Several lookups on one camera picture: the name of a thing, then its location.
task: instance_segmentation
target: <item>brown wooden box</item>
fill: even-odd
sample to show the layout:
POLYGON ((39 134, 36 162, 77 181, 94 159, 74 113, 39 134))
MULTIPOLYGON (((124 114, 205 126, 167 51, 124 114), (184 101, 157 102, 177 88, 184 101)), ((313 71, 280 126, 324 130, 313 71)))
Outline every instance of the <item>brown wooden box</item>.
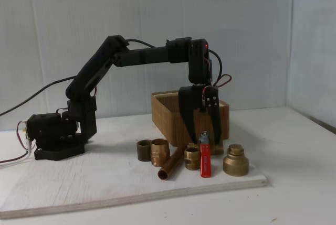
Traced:
MULTIPOLYGON (((229 138, 229 105, 219 101, 220 121, 222 123, 222 140, 229 138)), ((152 119, 154 124, 166 137, 172 146, 187 145, 192 142, 179 113, 179 98, 177 91, 152 93, 152 119)), ((209 132, 210 144, 214 142, 214 129, 207 112, 194 111, 196 137, 202 131, 209 132)))

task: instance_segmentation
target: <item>brass bushing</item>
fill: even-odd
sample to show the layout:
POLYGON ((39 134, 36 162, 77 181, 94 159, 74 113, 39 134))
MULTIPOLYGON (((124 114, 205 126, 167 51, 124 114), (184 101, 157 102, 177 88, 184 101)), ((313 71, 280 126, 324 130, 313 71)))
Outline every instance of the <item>brass bushing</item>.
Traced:
POLYGON ((158 138, 151 142, 151 161, 153 166, 162 167, 170 156, 168 141, 158 138))
POLYGON ((248 174, 248 159, 245 157, 241 145, 233 144, 227 149, 223 159, 223 171, 231 176, 244 176, 248 174))
POLYGON ((184 165, 188 170, 200 168, 200 150, 197 147, 189 147, 184 150, 184 165))
POLYGON ((151 141, 141 140, 136 144, 139 161, 151 161, 151 141))

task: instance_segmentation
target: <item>black cable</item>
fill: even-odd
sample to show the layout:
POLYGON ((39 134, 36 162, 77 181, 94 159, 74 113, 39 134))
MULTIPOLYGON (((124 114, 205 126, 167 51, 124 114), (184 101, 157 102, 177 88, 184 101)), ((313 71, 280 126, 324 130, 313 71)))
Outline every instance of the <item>black cable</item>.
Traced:
POLYGON ((16 161, 16 160, 18 160, 18 159, 23 158, 23 157, 26 156, 27 154, 28 154, 28 151, 26 151, 26 153, 25 153, 24 155, 20 156, 20 157, 0 161, 0 164, 2 164, 2 163, 6 163, 6 162, 11 162, 11 161, 16 161))
POLYGON ((26 102, 30 101, 31 99, 33 99, 34 97, 36 97, 37 95, 39 95, 42 91, 44 91, 46 88, 56 84, 56 83, 60 83, 60 82, 65 82, 65 81, 68 81, 68 80, 72 80, 74 79, 76 76, 74 77, 68 77, 68 78, 64 78, 64 79, 61 79, 61 80, 58 80, 58 81, 55 81, 55 82, 52 82, 46 86, 44 86, 42 89, 40 89, 39 91, 37 91, 34 95, 32 95, 31 97, 29 97, 28 99, 26 99, 25 101, 23 101, 22 103, 18 104, 17 106, 14 106, 13 108, 3 112, 0 114, 0 116, 3 116, 5 114, 7 114, 8 112, 11 112, 13 110, 15 110, 16 108, 19 108, 21 105, 25 104, 26 102))
POLYGON ((217 57, 218 62, 219 62, 219 74, 218 74, 217 80, 214 83, 214 84, 216 84, 221 79, 222 70, 223 70, 223 64, 222 64, 221 58, 219 57, 219 55, 215 51, 212 51, 211 49, 209 49, 209 52, 212 53, 215 57, 217 57))
POLYGON ((144 45, 146 45, 147 47, 150 47, 150 48, 155 48, 155 46, 150 45, 150 44, 147 43, 147 42, 144 42, 144 41, 141 41, 141 40, 137 40, 137 39, 127 39, 126 41, 127 41, 127 42, 133 41, 133 42, 137 42, 137 43, 144 44, 144 45))

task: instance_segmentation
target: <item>white backdrop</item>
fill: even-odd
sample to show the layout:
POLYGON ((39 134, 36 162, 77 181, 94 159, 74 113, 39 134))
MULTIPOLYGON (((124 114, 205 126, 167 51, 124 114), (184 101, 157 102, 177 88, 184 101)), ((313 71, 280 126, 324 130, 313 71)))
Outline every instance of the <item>white backdrop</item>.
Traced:
MULTIPOLYGON (((233 76, 220 90, 232 109, 284 106, 290 6, 291 0, 0 0, 0 112, 44 84, 76 75, 116 34, 156 46, 205 38, 233 76)), ((98 86, 97 116, 148 113, 151 93, 188 85, 187 74, 187 64, 112 67, 98 86)), ((0 129, 66 106, 68 84, 0 117, 0 129)))
POLYGON ((290 106, 336 126, 336 0, 294 0, 290 106))

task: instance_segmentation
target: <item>wire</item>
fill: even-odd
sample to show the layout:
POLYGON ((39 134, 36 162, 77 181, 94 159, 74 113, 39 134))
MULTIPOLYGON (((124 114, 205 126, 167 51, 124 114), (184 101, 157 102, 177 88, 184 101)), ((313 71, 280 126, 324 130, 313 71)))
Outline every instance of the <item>wire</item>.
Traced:
POLYGON ((229 74, 224 74, 224 75, 222 75, 222 76, 220 77, 220 79, 219 79, 218 81, 216 81, 216 82, 214 83, 214 86, 215 86, 216 88, 220 88, 220 87, 224 86, 225 84, 231 82, 231 80, 232 80, 232 76, 230 76, 229 74), (223 78, 224 76, 228 76, 228 77, 230 77, 229 80, 227 80, 226 82, 222 83, 221 85, 217 85, 217 83, 218 83, 218 82, 221 80, 221 78, 223 78))
POLYGON ((21 144, 21 146, 23 147, 24 150, 27 150, 27 148, 24 146, 24 144, 22 143, 22 140, 21 140, 21 137, 19 135, 19 125, 21 124, 22 121, 18 122, 17 123, 17 126, 16 126, 16 136, 17 138, 19 139, 19 142, 21 144))
POLYGON ((211 65, 208 59, 204 58, 205 62, 208 64, 209 66, 209 73, 211 72, 211 65))
POLYGON ((231 82, 231 80, 232 80, 232 76, 230 76, 229 74, 224 74, 213 85, 205 86, 204 89, 202 90, 202 100, 204 99, 204 92, 205 92, 206 88, 208 88, 208 87, 220 88, 220 87, 223 87, 224 85, 226 85, 227 83, 231 82), (227 80, 226 82, 222 83, 221 85, 216 85, 221 80, 221 78, 223 78, 224 76, 230 77, 229 80, 227 80))
POLYGON ((28 151, 26 151, 26 153, 25 153, 24 155, 20 156, 20 157, 0 161, 0 164, 2 164, 2 163, 6 163, 6 162, 11 162, 11 161, 16 161, 16 160, 18 160, 18 159, 23 158, 23 157, 26 156, 27 154, 28 154, 28 151))
POLYGON ((217 57, 218 62, 219 62, 219 74, 218 74, 218 78, 217 78, 217 80, 215 82, 215 83, 217 83, 221 79, 221 76, 222 76, 222 70, 223 70, 222 60, 221 60, 221 58, 219 57, 219 55, 215 51, 209 49, 209 52, 212 53, 215 57, 217 57))
POLYGON ((39 95, 42 91, 44 91, 46 88, 54 85, 54 84, 57 84, 57 83, 60 83, 60 82, 65 82, 65 81, 69 81, 69 80, 72 80, 74 79, 76 76, 74 77, 68 77, 68 78, 64 78, 64 79, 61 79, 61 80, 57 80, 55 82, 52 82, 46 86, 44 86, 42 89, 40 89, 39 91, 37 91, 35 94, 33 94, 32 96, 30 96, 29 98, 27 98, 25 101, 23 101, 22 103, 18 104, 17 106, 14 106, 13 108, 3 112, 0 114, 0 116, 3 116, 5 114, 7 114, 8 112, 11 112, 13 110, 15 110, 16 108, 19 108, 21 105, 25 104, 26 102, 30 101, 31 99, 33 99, 34 97, 36 97, 37 95, 39 95))
POLYGON ((30 155, 32 154, 32 146, 31 146, 31 145, 32 145, 31 141, 30 141, 30 140, 27 140, 27 147, 28 147, 28 149, 27 149, 27 151, 26 151, 26 153, 25 153, 24 155, 21 155, 20 157, 17 157, 17 158, 12 158, 12 159, 7 159, 7 160, 0 161, 0 164, 2 164, 2 163, 6 163, 6 162, 12 162, 12 161, 19 160, 19 159, 25 157, 25 156, 28 154, 28 156, 25 157, 23 160, 21 160, 20 163, 23 162, 23 161, 25 161, 25 160, 28 159, 28 158, 30 157, 30 155))
POLYGON ((153 46, 153 45, 150 45, 149 43, 147 43, 147 42, 144 42, 144 41, 141 41, 141 40, 137 40, 137 39, 127 39, 126 40, 127 42, 137 42, 137 43, 141 43, 141 44, 144 44, 144 45, 146 45, 147 47, 150 47, 150 48, 155 48, 155 46, 153 46))
POLYGON ((68 109, 68 108, 58 108, 58 109, 56 110, 56 113, 58 113, 59 110, 65 110, 65 111, 66 111, 67 109, 68 109))

